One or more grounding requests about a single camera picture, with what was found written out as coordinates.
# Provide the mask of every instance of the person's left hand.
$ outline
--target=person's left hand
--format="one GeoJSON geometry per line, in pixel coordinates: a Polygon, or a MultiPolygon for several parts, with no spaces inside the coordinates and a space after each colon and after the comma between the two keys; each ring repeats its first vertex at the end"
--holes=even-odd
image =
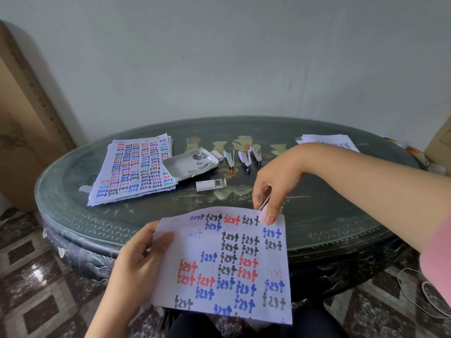
{"type": "Polygon", "coordinates": [[[173,233],[166,233],[152,244],[159,223],[146,224],[120,250],[91,326],[97,322],[96,319],[102,322],[102,326],[127,325],[139,307],[149,300],[161,260],[174,238],[173,233]]]}

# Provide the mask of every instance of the gray wall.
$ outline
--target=gray wall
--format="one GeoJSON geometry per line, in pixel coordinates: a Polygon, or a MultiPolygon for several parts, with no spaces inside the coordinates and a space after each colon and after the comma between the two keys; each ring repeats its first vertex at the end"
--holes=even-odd
{"type": "Polygon", "coordinates": [[[342,123],[422,149],[450,113],[450,8],[0,0],[0,18],[78,144],[147,123],[261,114],[342,123]]]}

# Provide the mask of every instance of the black pants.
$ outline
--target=black pants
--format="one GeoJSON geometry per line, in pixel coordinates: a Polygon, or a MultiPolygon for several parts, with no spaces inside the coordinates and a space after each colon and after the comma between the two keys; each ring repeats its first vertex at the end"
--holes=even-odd
{"type": "MultiPolygon", "coordinates": [[[[182,312],[168,331],[166,338],[222,338],[211,320],[201,313],[182,312]]],[[[347,338],[338,321],[322,306],[311,304],[293,313],[293,325],[271,325],[255,335],[258,338],[347,338]]]]}

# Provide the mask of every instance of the container lid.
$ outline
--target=container lid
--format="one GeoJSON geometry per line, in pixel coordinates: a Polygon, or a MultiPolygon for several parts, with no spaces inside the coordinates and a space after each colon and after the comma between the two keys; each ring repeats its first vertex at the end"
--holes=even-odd
{"type": "Polygon", "coordinates": [[[218,164],[219,160],[203,148],[163,160],[163,166],[176,181],[205,173],[217,167],[218,164]]]}

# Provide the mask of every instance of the cardboard box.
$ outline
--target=cardboard box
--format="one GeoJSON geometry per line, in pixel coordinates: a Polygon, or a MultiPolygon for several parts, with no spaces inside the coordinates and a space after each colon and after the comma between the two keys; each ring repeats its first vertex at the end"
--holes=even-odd
{"type": "Polygon", "coordinates": [[[20,210],[36,210],[42,171],[75,144],[0,22],[0,192],[20,210]]]}
{"type": "Polygon", "coordinates": [[[451,177],[451,116],[429,142],[424,154],[431,162],[445,166],[447,176],[451,177]]]}

